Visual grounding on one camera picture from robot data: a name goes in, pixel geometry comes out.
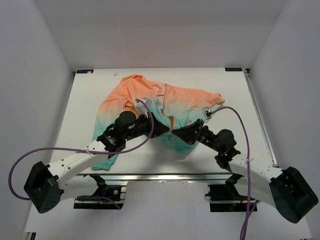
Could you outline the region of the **orange and teal jacket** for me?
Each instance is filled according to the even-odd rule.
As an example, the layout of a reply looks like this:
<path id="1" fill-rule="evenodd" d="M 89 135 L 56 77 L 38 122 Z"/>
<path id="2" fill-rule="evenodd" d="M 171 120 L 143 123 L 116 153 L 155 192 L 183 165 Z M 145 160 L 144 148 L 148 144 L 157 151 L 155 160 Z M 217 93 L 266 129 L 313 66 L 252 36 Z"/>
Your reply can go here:
<path id="1" fill-rule="evenodd" d="M 136 116 L 145 113 L 145 106 L 137 99 L 144 101 L 155 118 L 170 130 L 187 127 L 198 119 L 206 120 L 206 110 L 214 111 L 225 103 L 219 93 L 173 86 L 139 74 L 129 75 L 100 104 L 92 138 L 100 136 L 124 111 Z"/>

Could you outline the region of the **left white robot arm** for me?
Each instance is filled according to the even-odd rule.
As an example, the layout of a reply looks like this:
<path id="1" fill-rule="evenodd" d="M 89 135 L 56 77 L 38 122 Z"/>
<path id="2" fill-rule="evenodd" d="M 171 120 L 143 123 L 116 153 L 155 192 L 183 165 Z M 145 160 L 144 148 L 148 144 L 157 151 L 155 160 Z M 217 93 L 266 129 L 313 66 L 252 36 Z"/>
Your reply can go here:
<path id="1" fill-rule="evenodd" d="M 78 174 L 101 162 L 108 153 L 118 154 L 129 140 L 143 135 L 154 138 L 169 130 L 154 115 L 136 117 L 133 112 L 124 111 L 83 152 L 75 150 L 47 165 L 41 161 L 34 164 L 23 189 L 40 214 L 69 198 L 103 199 L 108 192 L 105 180 L 97 173 L 83 177 Z"/>

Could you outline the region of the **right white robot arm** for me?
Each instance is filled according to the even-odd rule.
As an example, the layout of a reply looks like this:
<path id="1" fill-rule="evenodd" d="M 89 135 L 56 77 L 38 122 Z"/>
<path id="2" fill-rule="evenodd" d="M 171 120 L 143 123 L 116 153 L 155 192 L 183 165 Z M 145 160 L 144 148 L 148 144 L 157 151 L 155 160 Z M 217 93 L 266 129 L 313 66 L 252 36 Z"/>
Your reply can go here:
<path id="1" fill-rule="evenodd" d="M 301 173 L 294 167 L 275 168 L 248 161 L 236 150 L 232 131 L 223 129 L 214 134 L 201 119 L 172 133 L 188 145 L 199 142 L 217 152 L 214 157 L 220 168 L 232 175 L 225 181 L 226 195 L 236 200 L 250 196 L 278 210 L 291 223 L 298 223 L 319 203 L 319 199 Z"/>

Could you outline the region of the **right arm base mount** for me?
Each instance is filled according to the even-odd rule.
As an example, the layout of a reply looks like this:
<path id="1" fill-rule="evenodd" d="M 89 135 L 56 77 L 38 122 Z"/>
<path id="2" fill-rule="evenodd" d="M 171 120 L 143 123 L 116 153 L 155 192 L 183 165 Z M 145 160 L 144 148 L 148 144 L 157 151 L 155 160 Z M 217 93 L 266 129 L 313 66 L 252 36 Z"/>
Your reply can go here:
<path id="1" fill-rule="evenodd" d="M 226 184 L 208 185 L 208 193 L 204 195 L 209 201 L 211 213 L 245 213 L 247 196 L 233 192 Z"/>

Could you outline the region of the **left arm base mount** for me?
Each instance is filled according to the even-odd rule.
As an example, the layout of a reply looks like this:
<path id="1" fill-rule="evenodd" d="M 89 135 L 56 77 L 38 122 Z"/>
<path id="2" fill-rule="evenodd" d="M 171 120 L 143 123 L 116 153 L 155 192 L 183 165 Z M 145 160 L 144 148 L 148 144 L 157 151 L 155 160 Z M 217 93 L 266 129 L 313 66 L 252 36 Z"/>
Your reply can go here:
<path id="1" fill-rule="evenodd" d="M 121 210 L 126 198 L 127 186 L 124 183 L 107 183 L 99 174 L 84 175 L 95 182 L 95 191 L 77 196 L 73 208 L 78 210 Z"/>

